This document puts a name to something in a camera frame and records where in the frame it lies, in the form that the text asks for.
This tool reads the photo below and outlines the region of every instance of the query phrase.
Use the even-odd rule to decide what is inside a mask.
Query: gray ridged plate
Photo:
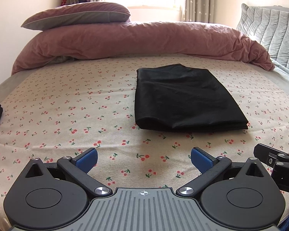
[[[208,219],[193,199],[170,188],[118,188],[95,199],[77,221],[58,231],[229,231]],[[278,231],[276,227],[266,231]]]

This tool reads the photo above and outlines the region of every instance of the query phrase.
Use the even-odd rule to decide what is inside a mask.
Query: star pattern curtain
[[[182,21],[213,22],[214,0],[183,0]]]

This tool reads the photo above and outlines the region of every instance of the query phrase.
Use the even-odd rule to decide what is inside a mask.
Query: bed
[[[249,120],[248,130],[168,133],[142,130],[134,120],[136,70],[180,63],[208,69]],[[0,85],[0,229],[2,203],[32,157],[53,162],[95,147],[89,175],[116,187],[172,187],[200,172],[190,162],[198,146],[212,156],[245,162],[258,143],[289,153],[289,73],[242,61],[187,54],[121,55],[23,70]],[[282,192],[289,215],[289,193]]]

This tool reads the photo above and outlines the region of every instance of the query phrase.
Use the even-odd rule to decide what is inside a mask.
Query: crosshair marking
[[[147,191],[141,191],[140,193],[138,193],[138,194],[141,194],[141,195],[143,195],[143,196],[145,196],[145,195],[147,195],[147,194],[150,194],[149,192],[147,192]]]

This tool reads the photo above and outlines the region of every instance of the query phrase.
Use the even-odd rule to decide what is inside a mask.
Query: metal screw
[[[179,192],[183,195],[190,195],[194,190],[191,187],[181,187],[179,188]]]
[[[98,195],[105,195],[110,192],[110,189],[107,187],[97,187],[94,192]]]

